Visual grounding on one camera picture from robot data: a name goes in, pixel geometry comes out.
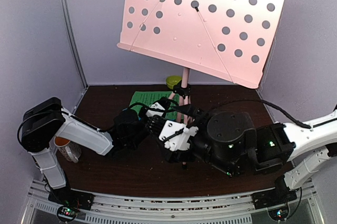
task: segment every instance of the green paper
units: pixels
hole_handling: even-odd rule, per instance
[[[162,97],[169,98],[171,95],[171,91],[136,91],[134,95],[132,96],[130,105],[140,102],[147,106],[152,105],[155,101],[160,100]],[[179,102],[179,95],[174,96],[174,100],[176,102]],[[135,106],[132,108],[137,113],[140,112],[141,106]],[[177,112],[174,113],[168,113],[166,115],[166,119],[168,120],[176,120],[177,118]]]

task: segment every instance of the dark wood surface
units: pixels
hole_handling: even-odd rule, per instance
[[[167,90],[165,86],[93,86],[86,93],[76,115],[89,123],[107,128],[126,108],[135,91]],[[255,90],[241,86],[193,86],[192,103],[202,109],[225,100],[259,98]],[[255,103],[236,103],[226,110],[247,111],[256,127],[272,123],[265,107]],[[164,162],[156,142],[147,138],[137,151],[109,159],[82,147],[79,163],[58,159],[74,189],[139,197],[193,197],[224,195],[273,187],[274,180],[292,167],[278,173],[253,176],[248,170],[236,178],[196,161],[183,170],[180,164]]]

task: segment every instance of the white bracket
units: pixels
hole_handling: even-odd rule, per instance
[[[160,109],[160,110],[165,111],[165,108],[162,105],[160,105],[158,102],[150,105],[150,108],[155,108],[155,109]],[[164,114],[164,112],[156,112],[156,111],[151,111],[151,110],[146,112],[147,117],[152,117],[154,115],[163,116],[163,114]]]
[[[165,148],[169,149],[170,151],[177,151],[182,150],[186,151],[189,150],[190,144],[188,140],[190,136],[195,136],[198,132],[197,127],[187,128],[183,123],[176,123],[174,121],[166,121],[165,126],[159,135],[160,141],[165,141],[166,138],[175,134],[177,131],[184,129],[184,132],[178,136],[173,137],[172,139],[165,142]]]
[[[284,181],[289,189],[300,188],[314,173],[318,172],[323,164],[331,159],[328,153],[329,151],[326,147],[314,150],[298,166],[288,171],[284,175]]]

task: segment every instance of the gray wall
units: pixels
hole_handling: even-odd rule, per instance
[[[18,144],[23,113],[58,96],[72,109],[82,91],[66,37],[60,0],[0,0],[0,219],[18,218],[33,177]]]
[[[117,48],[125,0],[68,0],[78,52],[92,85],[163,84],[182,67]],[[192,84],[228,82],[192,71]]]
[[[337,0],[286,0],[264,99],[310,120],[330,113],[337,104]],[[275,120],[286,121],[276,111]],[[314,176],[328,223],[336,223],[337,160]]]

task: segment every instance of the metal bar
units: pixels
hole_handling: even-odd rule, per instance
[[[75,41],[74,32],[73,32],[70,14],[69,14],[68,2],[67,2],[67,0],[61,0],[61,4],[62,4],[62,10],[63,10],[63,16],[64,16],[64,20],[65,20],[65,25],[66,25],[66,29],[67,29],[67,36],[68,36],[69,44],[70,44],[70,47],[71,47],[71,50],[72,50],[73,58],[74,58],[74,61],[75,61],[75,66],[76,66],[77,72],[80,76],[83,88],[87,88],[88,83],[87,83],[86,78],[85,78],[83,66],[82,66],[80,56],[78,54],[78,50],[77,50],[77,46],[76,46],[76,41]]]
[[[82,102],[82,100],[83,100],[83,98],[84,98],[86,92],[88,91],[88,89],[89,89],[89,87],[86,87],[86,88],[83,90],[83,92],[81,93],[81,97],[80,97],[79,101],[77,102],[77,104],[75,105],[74,109],[72,110],[72,114],[76,114],[77,109],[78,109],[78,107],[80,106],[80,104],[81,104],[81,102]]]

